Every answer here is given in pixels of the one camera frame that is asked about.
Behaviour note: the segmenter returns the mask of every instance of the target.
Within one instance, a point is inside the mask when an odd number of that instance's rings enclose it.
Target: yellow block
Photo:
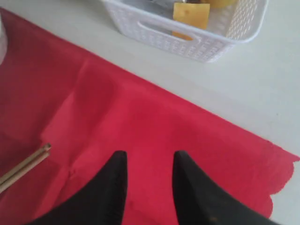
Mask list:
[[[210,14],[209,4],[191,4],[191,3],[175,3],[173,19],[186,23],[188,25],[198,27],[205,30],[208,23],[208,16]],[[193,40],[191,37],[173,31],[174,36],[185,40]]]
[[[212,8],[222,8],[232,5],[237,0],[201,0],[202,3],[209,3]]]

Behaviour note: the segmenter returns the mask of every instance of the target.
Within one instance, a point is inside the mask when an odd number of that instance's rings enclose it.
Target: chopstick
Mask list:
[[[0,193],[10,187],[45,158],[47,158],[50,155],[48,152],[50,148],[50,144],[44,145],[42,148],[38,149],[36,152],[15,166],[12,170],[4,174],[0,178]]]

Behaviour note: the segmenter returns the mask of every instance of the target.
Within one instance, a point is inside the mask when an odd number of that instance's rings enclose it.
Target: red cloth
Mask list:
[[[297,156],[0,11],[9,40],[0,66],[1,173],[41,142],[53,145],[48,159],[0,195],[2,225],[30,221],[68,199],[115,150],[128,152],[124,225],[177,224],[176,150],[187,150],[242,203],[271,214],[270,195],[291,178]]]

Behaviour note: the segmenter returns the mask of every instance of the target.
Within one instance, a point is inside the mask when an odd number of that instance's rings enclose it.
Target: red tablecloth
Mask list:
[[[291,178],[297,156],[0,11],[9,40],[0,66],[0,175],[42,142],[53,145],[48,159],[0,195],[2,225],[68,199],[115,150],[128,152],[124,225],[177,224],[176,150],[187,150],[242,203],[271,214],[270,195]]]

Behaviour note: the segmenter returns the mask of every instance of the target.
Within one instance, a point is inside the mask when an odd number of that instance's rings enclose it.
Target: white table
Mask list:
[[[213,64],[122,36],[97,0],[0,0],[0,6],[300,155],[299,0],[271,0],[259,36]],[[300,163],[272,199],[272,219],[300,224]]]

